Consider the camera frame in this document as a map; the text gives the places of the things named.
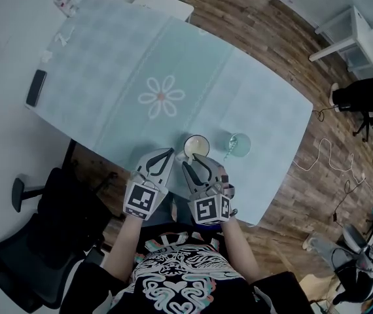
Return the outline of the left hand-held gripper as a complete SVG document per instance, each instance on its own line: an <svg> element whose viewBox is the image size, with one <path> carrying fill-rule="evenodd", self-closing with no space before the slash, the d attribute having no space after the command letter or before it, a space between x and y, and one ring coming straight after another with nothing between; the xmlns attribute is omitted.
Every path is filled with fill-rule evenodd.
<svg viewBox="0 0 373 314"><path fill-rule="evenodd" d="M141 220L149 220L168 194L165 187L169 179L175 151L159 148L143 155L126 185L124 213Z"/></svg>

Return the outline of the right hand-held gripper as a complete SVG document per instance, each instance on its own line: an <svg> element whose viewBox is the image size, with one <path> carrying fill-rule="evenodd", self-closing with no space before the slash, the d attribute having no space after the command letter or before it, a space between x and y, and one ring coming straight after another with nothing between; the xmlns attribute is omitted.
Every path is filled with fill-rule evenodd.
<svg viewBox="0 0 373 314"><path fill-rule="evenodd" d="M231 199L235 187L228 184L224 187L226 170L208 156L193 154L193 167L182 163L182 170L192 195L188 206L196 224L216 225L229 221L236 215Z"/></svg>

